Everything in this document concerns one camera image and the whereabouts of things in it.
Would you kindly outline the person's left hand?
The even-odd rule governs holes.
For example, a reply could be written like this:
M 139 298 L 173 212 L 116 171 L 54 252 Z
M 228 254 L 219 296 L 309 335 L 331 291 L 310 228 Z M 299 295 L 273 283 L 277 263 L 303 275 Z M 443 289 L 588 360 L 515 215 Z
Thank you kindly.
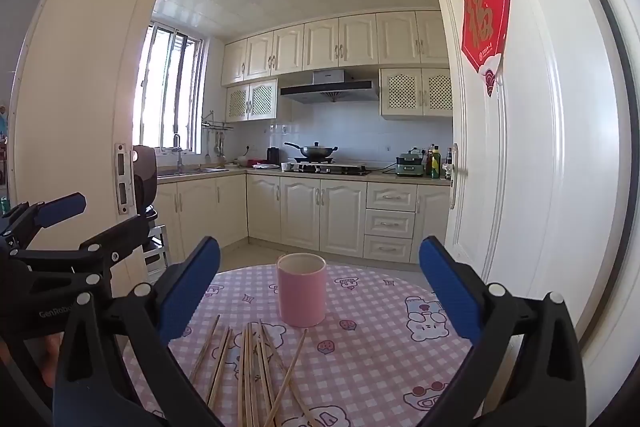
M 13 356 L 18 349 L 11 348 L 9 343 L 6 342 L 8 338 L 1 336 L 2 364 L 23 387 L 29 385 L 35 390 L 41 387 L 52 389 L 55 383 L 63 337 L 63 333 L 55 333 L 39 339 L 27 340 L 24 348 L 26 349 L 26 355 L 28 355 L 28 363 L 22 369 Z

